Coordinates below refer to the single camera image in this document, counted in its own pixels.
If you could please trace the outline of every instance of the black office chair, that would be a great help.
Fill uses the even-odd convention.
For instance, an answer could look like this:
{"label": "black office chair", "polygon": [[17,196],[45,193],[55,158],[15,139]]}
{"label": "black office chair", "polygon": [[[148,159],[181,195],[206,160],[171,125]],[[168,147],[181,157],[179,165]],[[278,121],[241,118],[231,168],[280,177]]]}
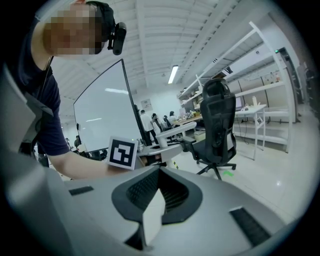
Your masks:
{"label": "black office chair", "polygon": [[[205,126],[205,140],[193,143],[195,140],[184,139],[193,159],[207,167],[197,174],[214,169],[218,179],[221,176],[217,167],[232,167],[236,164],[228,163],[236,155],[236,139],[232,133],[235,119],[236,97],[227,86],[223,78],[208,81],[202,92],[203,101],[200,110]],[[231,136],[233,147],[228,150],[227,136]]]}

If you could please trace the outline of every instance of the white floor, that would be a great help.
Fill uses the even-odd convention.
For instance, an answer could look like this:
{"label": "white floor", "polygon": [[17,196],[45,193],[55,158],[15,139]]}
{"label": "white floor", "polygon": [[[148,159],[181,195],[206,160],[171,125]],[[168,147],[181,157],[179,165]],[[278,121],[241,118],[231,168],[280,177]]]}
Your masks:
{"label": "white floor", "polygon": [[[223,181],[233,184],[269,207],[285,223],[301,217],[319,183],[320,134],[318,120],[306,109],[299,110],[301,123],[293,124],[289,153],[265,147],[258,149],[255,161],[250,159],[254,146],[237,139],[236,156],[230,161],[237,164],[219,168]],[[190,152],[182,152],[173,160],[179,170],[197,173],[205,164],[197,164]],[[216,179],[214,170],[202,174]]]}

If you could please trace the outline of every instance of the ceiling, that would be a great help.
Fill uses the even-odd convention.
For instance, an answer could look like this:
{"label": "ceiling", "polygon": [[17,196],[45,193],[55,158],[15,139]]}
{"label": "ceiling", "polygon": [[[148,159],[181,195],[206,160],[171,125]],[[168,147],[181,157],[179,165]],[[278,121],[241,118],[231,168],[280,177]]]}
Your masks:
{"label": "ceiling", "polygon": [[[222,30],[236,7],[246,1],[249,0],[102,1],[114,10],[116,23],[126,24],[122,54],[115,56],[104,48],[98,55],[53,59],[51,66],[61,98],[61,123],[74,120],[74,101],[95,78],[120,59],[124,60],[132,91],[168,85],[174,65],[179,65],[175,84],[184,83],[185,76],[191,73],[194,77],[193,65],[199,61],[197,58],[212,47],[210,40]],[[46,15],[61,7],[62,4],[51,5]]]}

